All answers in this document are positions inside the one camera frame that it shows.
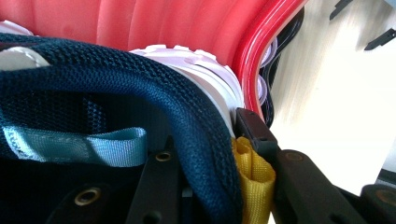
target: yellow fabric loop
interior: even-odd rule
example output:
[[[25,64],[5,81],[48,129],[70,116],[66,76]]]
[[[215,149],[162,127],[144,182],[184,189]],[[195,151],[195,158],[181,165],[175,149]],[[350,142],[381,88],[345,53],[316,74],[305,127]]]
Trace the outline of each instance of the yellow fabric loop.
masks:
[[[274,197],[274,169],[245,137],[233,139],[233,155],[244,199],[243,224],[268,223]]]

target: light wood surface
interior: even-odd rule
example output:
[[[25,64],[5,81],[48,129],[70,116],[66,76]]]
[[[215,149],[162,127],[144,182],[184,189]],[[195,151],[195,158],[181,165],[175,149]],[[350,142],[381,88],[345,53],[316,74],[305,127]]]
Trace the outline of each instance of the light wood surface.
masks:
[[[305,6],[276,73],[271,130],[282,148],[302,151],[334,185],[359,195],[396,136],[396,39],[363,49],[396,29],[396,11],[385,1],[354,0],[329,21],[337,2]]]

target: navy blue mesh fabric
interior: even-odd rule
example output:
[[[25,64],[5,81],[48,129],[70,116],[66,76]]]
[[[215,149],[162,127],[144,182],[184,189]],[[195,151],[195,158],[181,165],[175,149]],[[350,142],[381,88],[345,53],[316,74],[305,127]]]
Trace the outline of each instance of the navy blue mesh fabric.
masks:
[[[181,74],[128,52],[70,40],[0,35],[0,42],[35,43],[30,48],[51,64],[1,72],[4,98],[26,92],[94,92],[135,95],[157,105],[169,118],[182,170],[211,221],[241,222],[242,197],[228,129],[206,95]]]

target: light blue fabric loop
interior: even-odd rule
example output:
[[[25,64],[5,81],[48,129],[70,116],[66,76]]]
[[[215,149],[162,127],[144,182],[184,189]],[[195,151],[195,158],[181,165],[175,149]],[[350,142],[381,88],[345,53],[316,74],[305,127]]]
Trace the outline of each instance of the light blue fabric loop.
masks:
[[[147,134],[142,128],[87,135],[7,126],[3,132],[21,160],[132,167],[144,164],[148,155]]]

